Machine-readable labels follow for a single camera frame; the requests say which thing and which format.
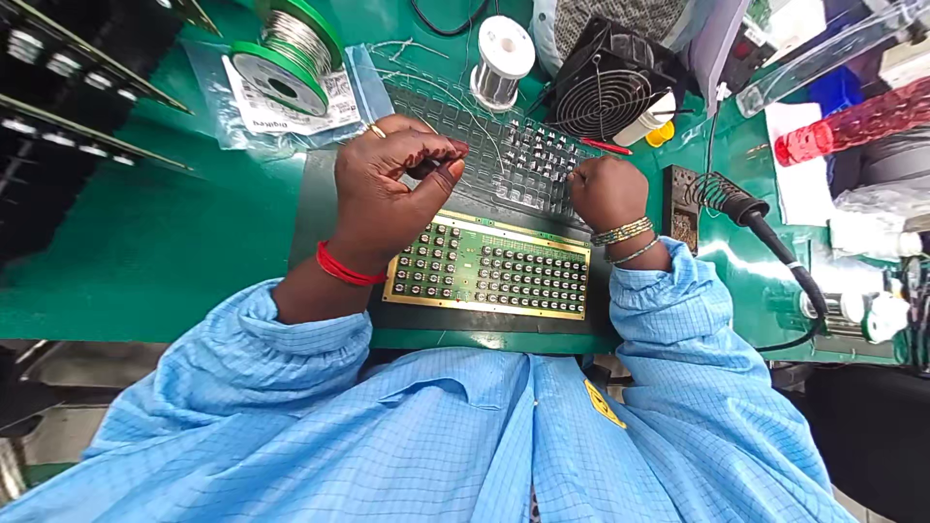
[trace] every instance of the hand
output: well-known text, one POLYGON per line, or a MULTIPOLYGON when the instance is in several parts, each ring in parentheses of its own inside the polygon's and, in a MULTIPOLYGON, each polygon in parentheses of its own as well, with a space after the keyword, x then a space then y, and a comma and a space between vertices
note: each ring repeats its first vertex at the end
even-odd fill
POLYGON ((630 162, 613 156, 590 158, 567 178, 575 211, 595 233, 645 216, 649 182, 630 162))
POLYGON ((435 134, 423 122, 400 114, 378 120, 374 131, 350 141, 336 158, 339 215, 327 250, 365 275, 382 271, 432 221, 461 178, 468 145, 435 134), (429 159, 433 169, 413 169, 429 159), (399 180, 422 176, 411 191, 399 180))
MULTIPOLYGON (((649 181, 630 162, 613 156, 591 158, 567 178, 572 205, 595 233, 627 225, 645 216, 649 181)), ((642 233, 606 247, 612 260, 630 256, 649 245, 653 233, 642 233)), ((669 271, 671 258, 661 242, 636 258, 621 264, 624 269, 669 271)))

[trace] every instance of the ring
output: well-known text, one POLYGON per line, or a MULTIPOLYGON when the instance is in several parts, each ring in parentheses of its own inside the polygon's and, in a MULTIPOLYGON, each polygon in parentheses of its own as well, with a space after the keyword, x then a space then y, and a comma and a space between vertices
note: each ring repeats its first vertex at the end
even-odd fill
POLYGON ((381 130, 381 127, 378 127, 375 124, 368 124, 368 130, 378 135, 378 138, 388 137, 388 135, 384 134, 384 131, 381 130))

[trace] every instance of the yellow cap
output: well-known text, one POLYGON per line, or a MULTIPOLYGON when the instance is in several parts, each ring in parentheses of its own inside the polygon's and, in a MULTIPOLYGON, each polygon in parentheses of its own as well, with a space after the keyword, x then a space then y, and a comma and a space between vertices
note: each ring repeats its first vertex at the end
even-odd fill
POLYGON ((649 131, 649 134, 645 135, 645 142, 653 147, 658 147, 666 141, 671 140, 674 136, 675 125, 670 120, 666 122, 664 126, 649 131))

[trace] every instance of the white bottle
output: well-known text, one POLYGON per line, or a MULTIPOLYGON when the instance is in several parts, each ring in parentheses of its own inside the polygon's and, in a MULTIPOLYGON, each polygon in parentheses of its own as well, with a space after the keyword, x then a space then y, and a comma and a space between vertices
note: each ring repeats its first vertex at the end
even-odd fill
POLYGON ((630 147, 637 141, 642 140, 645 135, 649 134, 649 131, 658 129, 671 120, 675 116, 671 111, 674 111, 675 108, 675 95, 671 92, 666 93, 665 96, 652 104, 652 107, 646 109, 645 113, 640 114, 640 117, 636 118, 635 122, 617 133, 614 136, 614 143, 622 147, 630 147))

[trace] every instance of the yellow label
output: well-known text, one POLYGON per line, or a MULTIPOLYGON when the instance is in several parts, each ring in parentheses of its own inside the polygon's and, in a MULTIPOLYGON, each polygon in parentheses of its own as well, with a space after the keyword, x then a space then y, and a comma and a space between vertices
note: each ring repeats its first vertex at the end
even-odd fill
POLYGON ((617 419, 617 414, 614 414, 614 411, 607 405, 604 397, 601 396, 601 391, 597 390, 588 380, 584 381, 584 386, 588 389, 588 396, 591 397, 591 404, 594 405, 594 410, 600 412, 611 422, 616 423, 618 427, 623 429, 627 428, 627 424, 617 419))

